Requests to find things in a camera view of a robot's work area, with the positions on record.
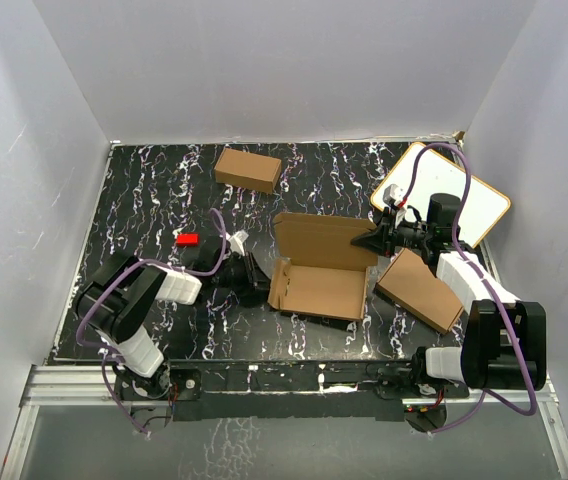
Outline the small red block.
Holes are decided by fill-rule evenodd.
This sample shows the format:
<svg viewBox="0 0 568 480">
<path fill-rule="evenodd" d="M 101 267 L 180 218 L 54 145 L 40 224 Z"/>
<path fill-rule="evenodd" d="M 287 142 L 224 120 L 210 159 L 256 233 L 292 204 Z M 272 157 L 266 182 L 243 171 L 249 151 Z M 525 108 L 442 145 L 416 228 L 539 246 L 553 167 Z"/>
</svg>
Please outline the small red block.
<svg viewBox="0 0 568 480">
<path fill-rule="evenodd" d="M 178 247 L 194 247 L 199 244 L 198 233 L 179 233 L 175 238 L 175 245 Z"/>
</svg>

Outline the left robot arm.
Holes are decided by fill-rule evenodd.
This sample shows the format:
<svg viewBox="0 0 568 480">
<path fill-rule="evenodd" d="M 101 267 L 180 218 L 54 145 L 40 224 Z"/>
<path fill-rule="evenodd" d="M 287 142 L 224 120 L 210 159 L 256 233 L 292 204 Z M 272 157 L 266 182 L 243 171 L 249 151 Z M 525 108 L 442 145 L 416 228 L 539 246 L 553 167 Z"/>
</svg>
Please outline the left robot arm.
<svg viewBox="0 0 568 480">
<path fill-rule="evenodd" d="M 244 304 L 268 297 L 270 278 L 244 247 L 243 232 L 225 239 L 209 236 L 186 260 L 184 267 L 166 267 L 117 251 L 74 300 L 76 315 L 114 349 L 125 374 L 150 399 L 164 396 L 171 383 L 165 357 L 143 326 L 155 303 L 189 306 L 213 289 L 229 290 Z"/>
</svg>

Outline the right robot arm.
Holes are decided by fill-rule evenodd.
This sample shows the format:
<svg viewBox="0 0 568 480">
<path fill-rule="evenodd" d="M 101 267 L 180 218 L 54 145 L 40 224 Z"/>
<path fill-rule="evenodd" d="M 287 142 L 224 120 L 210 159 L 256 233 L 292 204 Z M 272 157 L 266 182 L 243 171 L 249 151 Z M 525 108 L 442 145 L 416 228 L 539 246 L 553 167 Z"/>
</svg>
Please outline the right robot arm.
<svg viewBox="0 0 568 480">
<path fill-rule="evenodd" d="M 417 355 L 411 388 L 430 397 L 446 381 L 475 389 L 541 390 L 547 377 L 546 312 L 501 285 L 459 239 L 465 200 L 447 193 L 430 197 L 427 218 L 397 221 L 398 206 L 384 209 L 376 227 L 351 244 L 389 257 L 396 247 L 418 249 L 431 275 L 455 294 L 468 321 L 461 347 L 430 347 Z"/>
</svg>

